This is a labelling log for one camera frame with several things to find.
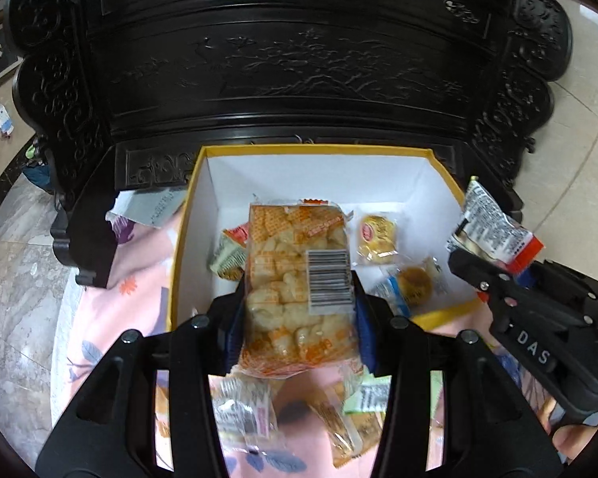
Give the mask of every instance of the tile floor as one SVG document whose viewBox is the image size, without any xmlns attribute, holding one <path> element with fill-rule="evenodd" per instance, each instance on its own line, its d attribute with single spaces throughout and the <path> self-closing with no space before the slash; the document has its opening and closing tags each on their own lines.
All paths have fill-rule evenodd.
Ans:
<svg viewBox="0 0 598 478">
<path fill-rule="evenodd" d="M 516 190 L 541 256 L 598 279 L 598 15 L 560 0 L 574 50 Z M 51 420 L 49 369 L 68 270 L 50 248 L 51 198 L 18 180 L 0 208 L 0 429 L 33 465 Z"/>
</svg>

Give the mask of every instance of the green object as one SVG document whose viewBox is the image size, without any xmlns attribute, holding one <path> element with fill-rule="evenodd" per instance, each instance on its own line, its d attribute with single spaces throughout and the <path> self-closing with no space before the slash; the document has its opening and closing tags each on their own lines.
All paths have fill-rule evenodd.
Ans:
<svg viewBox="0 0 598 478">
<path fill-rule="evenodd" d="M 375 377 L 364 368 L 364 376 L 356 391 L 343 403 L 344 413 L 386 412 L 388 409 L 389 384 L 391 376 Z M 434 416 L 436 405 L 443 389 L 443 372 L 430 372 L 430 418 Z"/>
</svg>

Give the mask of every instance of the orange flower print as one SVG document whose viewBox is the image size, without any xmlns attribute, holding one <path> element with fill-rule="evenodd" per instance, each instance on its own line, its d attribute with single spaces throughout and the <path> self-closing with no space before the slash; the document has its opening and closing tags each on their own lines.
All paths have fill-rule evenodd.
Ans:
<svg viewBox="0 0 598 478">
<path fill-rule="evenodd" d="M 134 276 L 130 276 L 122 281 L 120 284 L 121 294 L 132 294 L 138 288 L 138 284 L 135 281 Z"/>
</svg>

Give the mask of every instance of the pink cloth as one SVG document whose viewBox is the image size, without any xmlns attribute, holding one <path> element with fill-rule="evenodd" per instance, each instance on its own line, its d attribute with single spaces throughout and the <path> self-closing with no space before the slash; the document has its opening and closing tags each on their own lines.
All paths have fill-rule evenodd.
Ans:
<svg viewBox="0 0 598 478">
<path fill-rule="evenodd" d="M 138 329 L 144 336 L 149 336 L 166 330 L 170 270 L 181 217 L 180 211 L 161 229 L 116 219 L 113 230 L 119 246 L 108 289 L 87 289 L 73 322 L 67 348 L 64 405 L 122 332 Z M 490 322 L 489 309 L 483 306 L 472 315 L 437 331 L 456 335 L 462 329 L 477 328 L 486 334 Z M 266 455 L 227 453 L 226 465 L 231 476 L 274 478 L 288 473 L 328 478 L 369 476 L 376 448 L 335 469 L 325 427 L 302 402 L 310 391 L 338 380 L 338 370 L 326 368 L 303 373 L 286 383 L 274 401 L 279 428 L 285 435 L 285 447 Z M 442 458 L 442 429 L 432 429 L 430 438 L 429 466 L 432 463 L 436 466 Z M 169 468 L 169 439 L 164 436 L 164 430 L 156 434 L 155 443 L 158 463 Z"/>
</svg>

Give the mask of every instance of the black wooden chair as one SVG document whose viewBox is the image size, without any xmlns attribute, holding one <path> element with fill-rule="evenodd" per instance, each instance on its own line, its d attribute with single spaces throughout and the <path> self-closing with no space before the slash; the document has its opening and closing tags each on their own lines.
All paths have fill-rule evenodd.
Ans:
<svg viewBox="0 0 598 478">
<path fill-rule="evenodd" d="M 185 185 L 204 144 L 429 147 L 520 218 L 571 53 L 555 0 L 8 0 L 6 23 L 61 196 L 53 249 L 96 286 L 117 193 Z"/>
</svg>

